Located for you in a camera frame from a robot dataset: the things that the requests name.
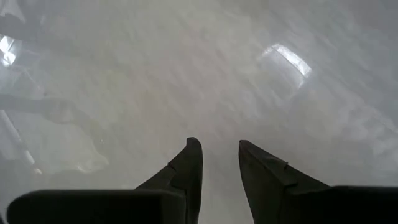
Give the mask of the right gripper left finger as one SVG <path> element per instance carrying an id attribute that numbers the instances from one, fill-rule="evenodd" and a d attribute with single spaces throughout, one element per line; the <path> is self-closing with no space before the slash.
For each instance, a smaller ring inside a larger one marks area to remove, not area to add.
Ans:
<path id="1" fill-rule="evenodd" d="M 186 209 L 185 224 L 198 224 L 203 181 L 203 151 L 199 140 L 189 137 L 185 147 L 139 190 L 166 190 L 181 193 Z"/>

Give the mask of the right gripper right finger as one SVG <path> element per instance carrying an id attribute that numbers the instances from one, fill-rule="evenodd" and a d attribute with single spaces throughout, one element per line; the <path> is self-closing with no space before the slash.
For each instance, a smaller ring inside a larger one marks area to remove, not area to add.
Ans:
<path id="1" fill-rule="evenodd" d="M 314 224 L 330 186 L 247 140 L 239 142 L 241 179 L 255 224 Z"/>

